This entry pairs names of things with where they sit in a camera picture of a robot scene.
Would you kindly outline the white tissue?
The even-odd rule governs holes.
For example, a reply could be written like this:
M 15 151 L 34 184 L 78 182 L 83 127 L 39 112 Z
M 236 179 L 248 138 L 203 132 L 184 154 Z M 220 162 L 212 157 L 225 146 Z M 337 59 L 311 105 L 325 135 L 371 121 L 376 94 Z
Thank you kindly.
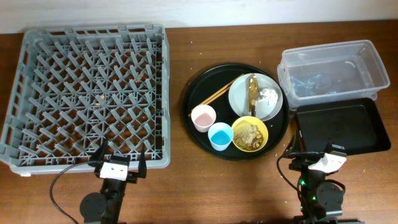
M 264 88 L 259 92 L 258 103 L 264 102 L 267 105 L 275 105 L 279 99 L 277 92 L 273 88 Z

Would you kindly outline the brown snack wrapper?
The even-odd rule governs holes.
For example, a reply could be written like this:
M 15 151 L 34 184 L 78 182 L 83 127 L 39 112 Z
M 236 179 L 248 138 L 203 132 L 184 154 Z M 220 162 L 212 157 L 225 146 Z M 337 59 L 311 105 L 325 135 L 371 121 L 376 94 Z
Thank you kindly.
M 259 85 L 257 77 L 255 75 L 252 75 L 248 83 L 248 106 L 249 106 L 249 113 L 251 116 L 256 115 L 256 103 L 258 99 L 259 99 Z

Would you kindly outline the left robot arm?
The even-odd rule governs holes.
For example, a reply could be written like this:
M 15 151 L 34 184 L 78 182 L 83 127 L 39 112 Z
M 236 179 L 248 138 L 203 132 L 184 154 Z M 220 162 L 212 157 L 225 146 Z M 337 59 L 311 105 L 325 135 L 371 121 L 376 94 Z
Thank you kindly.
M 89 159 L 95 176 L 103 179 L 103 184 L 99 192 L 90 193 L 81 201 L 80 213 L 85 223 L 117 223 L 127 184 L 135 184 L 147 175 L 145 150 L 139 156 L 138 170 L 133 172 L 129 170 L 131 157 L 127 154 L 115 152 L 106 160 L 107 147 L 108 140 L 103 139 Z

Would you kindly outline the pink cup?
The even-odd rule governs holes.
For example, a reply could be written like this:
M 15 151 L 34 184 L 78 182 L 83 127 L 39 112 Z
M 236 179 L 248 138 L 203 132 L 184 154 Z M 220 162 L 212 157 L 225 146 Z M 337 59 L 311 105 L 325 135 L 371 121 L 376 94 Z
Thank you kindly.
M 205 133 L 216 120 L 216 112 L 209 105 L 198 105 L 191 113 L 191 120 L 197 131 Z

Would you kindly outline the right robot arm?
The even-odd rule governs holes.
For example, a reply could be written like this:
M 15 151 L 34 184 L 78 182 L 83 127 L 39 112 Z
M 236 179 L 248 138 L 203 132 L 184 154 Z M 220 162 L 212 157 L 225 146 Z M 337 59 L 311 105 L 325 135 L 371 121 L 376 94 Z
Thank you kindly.
M 293 217 L 294 223 L 338 223 L 343 211 L 341 205 L 345 186 L 328 175 L 338 172 L 347 154 L 330 139 L 320 151 L 307 151 L 300 131 L 296 131 L 281 159 L 290 159 L 289 169 L 300 173 L 296 184 L 288 184 L 297 192 L 301 204 L 301 216 Z

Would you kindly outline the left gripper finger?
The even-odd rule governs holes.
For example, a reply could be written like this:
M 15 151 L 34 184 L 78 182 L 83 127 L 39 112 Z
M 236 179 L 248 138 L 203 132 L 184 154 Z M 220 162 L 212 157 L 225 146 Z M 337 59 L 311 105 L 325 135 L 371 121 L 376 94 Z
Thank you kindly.
M 104 155 L 106 152 L 106 149 L 108 147 L 108 140 L 103 139 L 102 144 L 100 147 L 91 155 L 88 165 L 92 167 L 97 167 L 104 161 Z
M 147 164 L 146 164 L 146 158 L 145 158 L 145 149 L 143 148 L 140 153 L 140 159 L 139 159 L 139 164 L 138 164 L 138 172 L 137 176 L 138 178 L 145 179 L 147 175 Z

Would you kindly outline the peanut shells food waste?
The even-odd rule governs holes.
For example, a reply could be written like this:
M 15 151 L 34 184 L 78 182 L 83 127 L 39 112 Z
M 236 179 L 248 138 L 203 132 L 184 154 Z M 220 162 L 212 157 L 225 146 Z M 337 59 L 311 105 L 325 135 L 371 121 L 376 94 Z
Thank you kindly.
M 256 125 L 244 124 L 236 130 L 233 142 L 245 151 L 255 151 L 260 148 L 263 139 Z

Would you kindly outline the yellow bowl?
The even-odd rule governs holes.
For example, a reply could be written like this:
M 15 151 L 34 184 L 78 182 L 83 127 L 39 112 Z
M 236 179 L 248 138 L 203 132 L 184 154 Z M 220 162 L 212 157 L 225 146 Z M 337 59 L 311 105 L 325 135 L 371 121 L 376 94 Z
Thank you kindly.
M 243 116 L 240 117 L 239 119 L 237 119 L 233 125 L 232 125 L 232 129 L 233 129 L 233 133 L 236 133 L 236 130 L 241 127 L 244 124 L 252 124 L 252 125 L 256 125 L 258 127 L 258 130 L 261 132 L 262 136 L 263 136 L 263 142 L 260 146 L 260 148 L 258 150 L 255 151 L 245 151 L 241 148 L 239 148 L 234 142 L 233 144 L 240 150 L 243 152 L 257 152 L 260 151 L 267 143 L 268 138 L 269 138 L 269 132 L 268 132 L 268 128 L 266 127 L 265 123 L 262 122 L 260 119 L 255 118 L 253 116 Z

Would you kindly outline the blue cup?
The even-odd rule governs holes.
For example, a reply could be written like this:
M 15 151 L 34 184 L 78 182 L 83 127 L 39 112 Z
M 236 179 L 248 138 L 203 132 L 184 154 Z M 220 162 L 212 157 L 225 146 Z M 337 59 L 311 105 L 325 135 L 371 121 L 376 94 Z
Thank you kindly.
M 232 142 L 233 137 L 233 130 L 226 123 L 215 123 L 208 130 L 208 139 L 216 151 L 224 151 Z

